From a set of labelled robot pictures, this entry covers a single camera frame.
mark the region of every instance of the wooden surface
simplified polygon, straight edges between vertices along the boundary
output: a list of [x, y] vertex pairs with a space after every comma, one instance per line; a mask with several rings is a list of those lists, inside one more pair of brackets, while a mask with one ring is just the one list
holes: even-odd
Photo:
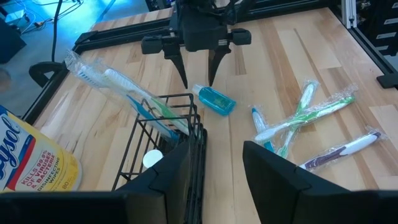
[[[150, 12], [94, 26], [106, 30], [170, 15]], [[383, 90], [382, 75], [363, 49], [328, 9], [300, 12], [238, 24], [251, 31], [252, 44], [231, 46], [213, 88], [237, 101], [229, 117], [197, 102], [208, 130], [205, 223], [259, 223], [242, 162], [243, 141], [255, 134], [250, 105], [262, 105], [270, 124], [292, 115], [305, 80], [320, 87], [313, 104], [355, 83], [357, 101], [305, 128], [290, 149], [289, 160], [301, 164], [329, 147], [366, 133], [370, 125], [390, 140], [316, 172], [350, 190], [398, 189], [398, 91]], [[207, 51], [183, 51], [189, 89], [207, 83]], [[163, 53], [142, 55], [140, 43], [85, 52], [87, 60], [123, 72], [144, 88], [161, 95], [181, 93], [180, 76]], [[69, 75], [35, 127], [74, 153], [83, 164], [80, 190], [109, 190], [132, 128], [134, 115]]]

